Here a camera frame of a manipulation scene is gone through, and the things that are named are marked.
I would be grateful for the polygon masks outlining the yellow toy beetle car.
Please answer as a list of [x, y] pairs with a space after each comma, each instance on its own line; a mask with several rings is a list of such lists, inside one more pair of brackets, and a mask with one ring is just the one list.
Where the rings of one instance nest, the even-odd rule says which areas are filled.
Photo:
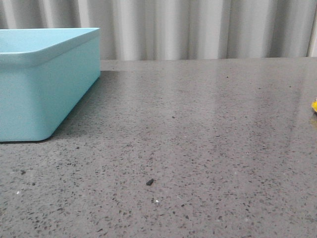
[[317, 99], [315, 99], [312, 103], [311, 103], [311, 107], [313, 109], [313, 111], [315, 113], [317, 113]]

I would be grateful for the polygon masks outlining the small black debris piece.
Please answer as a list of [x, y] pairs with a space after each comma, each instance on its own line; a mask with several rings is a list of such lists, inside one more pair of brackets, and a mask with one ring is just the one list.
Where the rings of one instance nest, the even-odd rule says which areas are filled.
[[153, 184], [153, 182], [154, 182], [154, 179], [152, 178], [152, 179], [150, 179], [149, 181], [146, 182], [146, 185], [150, 186], [150, 185]]

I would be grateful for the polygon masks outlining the white pleated curtain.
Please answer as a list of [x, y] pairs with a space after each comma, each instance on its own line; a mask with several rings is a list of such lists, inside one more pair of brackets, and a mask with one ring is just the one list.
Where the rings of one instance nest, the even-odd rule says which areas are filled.
[[314, 0], [3, 0], [0, 26], [98, 27], [102, 60], [317, 54]]

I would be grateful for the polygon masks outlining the light blue plastic box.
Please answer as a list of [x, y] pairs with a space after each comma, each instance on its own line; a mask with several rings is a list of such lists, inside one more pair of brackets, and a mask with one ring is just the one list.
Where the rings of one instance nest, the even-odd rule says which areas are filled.
[[1, 30], [1, 142], [54, 133], [100, 76], [99, 43], [99, 28]]

